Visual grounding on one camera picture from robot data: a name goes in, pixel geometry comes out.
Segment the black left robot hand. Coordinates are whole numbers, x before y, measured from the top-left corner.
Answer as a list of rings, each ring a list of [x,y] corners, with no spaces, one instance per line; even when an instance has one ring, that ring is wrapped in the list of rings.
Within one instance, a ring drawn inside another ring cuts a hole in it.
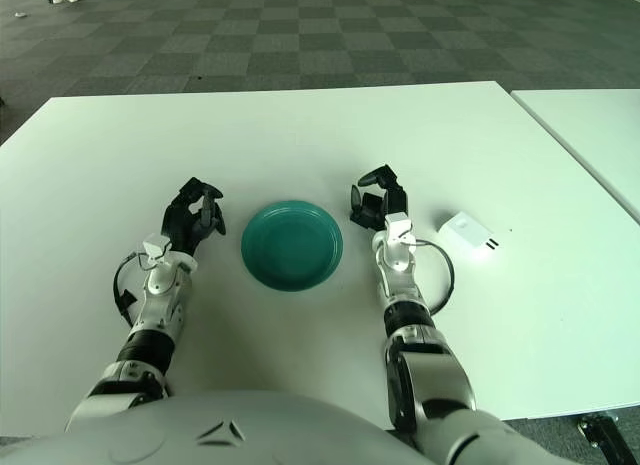
[[[222,210],[217,203],[223,193],[216,187],[190,178],[165,210],[161,235],[171,250],[194,256],[199,244],[214,231],[226,234]]]

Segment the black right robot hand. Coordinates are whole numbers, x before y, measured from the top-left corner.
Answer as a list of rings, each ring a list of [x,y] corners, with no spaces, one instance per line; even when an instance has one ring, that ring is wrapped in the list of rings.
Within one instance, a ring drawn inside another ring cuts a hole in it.
[[[361,188],[377,185],[384,191],[382,196],[369,192],[362,194]],[[408,213],[408,196],[397,182],[397,175],[387,164],[362,176],[351,186],[350,220],[376,232],[386,228],[385,217],[395,213]]]

